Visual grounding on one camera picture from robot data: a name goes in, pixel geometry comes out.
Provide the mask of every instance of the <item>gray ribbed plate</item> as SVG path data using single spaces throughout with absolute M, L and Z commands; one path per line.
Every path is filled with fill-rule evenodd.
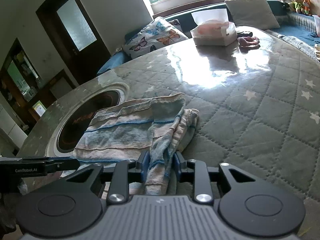
M 36 239 L 30 235 L 22 238 L 22 240 Z M 135 195 L 127 204 L 109 207 L 103 218 L 89 230 L 65 239 L 245 240 L 256 238 L 232 231 L 218 218 L 213 208 L 195 204 L 187 196 Z M 291 235 L 284 236 L 282 239 L 297 240 L 298 238 Z

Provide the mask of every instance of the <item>white pillow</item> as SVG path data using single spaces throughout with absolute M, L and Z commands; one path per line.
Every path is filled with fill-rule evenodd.
M 186 35 L 165 19 L 157 17 L 127 41 L 122 48 L 127 55 L 134 59 L 156 49 L 187 39 Z
M 280 28 L 267 0 L 225 0 L 236 26 L 261 30 Z

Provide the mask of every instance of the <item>striped towel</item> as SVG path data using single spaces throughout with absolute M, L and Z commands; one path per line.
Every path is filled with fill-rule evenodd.
M 184 94 L 126 101 L 96 113 L 72 155 L 85 163 L 115 165 L 137 160 L 142 151 L 151 155 L 147 181 L 130 184 L 131 194 L 165 194 L 172 157 L 188 145 L 199 111 L 185 109 Z

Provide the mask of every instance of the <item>wooden door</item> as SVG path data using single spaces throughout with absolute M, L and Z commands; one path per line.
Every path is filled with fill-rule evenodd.
M 77 82 L 93 79 L 110 53 L 80 0 L 46 0 L 36 13 Z

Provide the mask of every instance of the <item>butterfly print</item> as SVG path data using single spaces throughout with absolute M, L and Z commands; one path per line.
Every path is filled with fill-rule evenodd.
M 155 29 L 147 30 L 146 33 L 152 34 L 152 35 L 158 35 L 159 31 L 164 31 L 165 27 L 161 22 L 157 22 Z
M 138 50 L 140 50 L 142 47 L 145 47 L 145 46 L 147 45 L 147 43 L 148 43 L 148 42 L 146 41 L 146 38 L 143 37 L 143 38 L 141 39 L 141 41 L 140 41 L 137 45 L 132 46 L 129 50 L 138 51 Z
M 177 34 L 174 30 L 170 30 L 169 31 L 169 35 L 168 36 L 164 36 L 162 38 L 157 39 L 157 41 L 162 42 L 163 45 L 168 46 L 170 45 L 171 41 L 173 41 L 173 43 L 175 42 L 174 39 L 179 39 L 180 35 Z
M 155 45 L 152 45 L 151 47 L 150 47 L 150 52 L 153 52 L 153 51 L 155 51 L 157 48 L 156 48 L 156 46 Z
M 136 35 L 134 35 L 132 38 L 128 39 L 125 44 L 128 45 L 131 41 L 133 41 L 137 37 L 138 37 L 138 33 Z

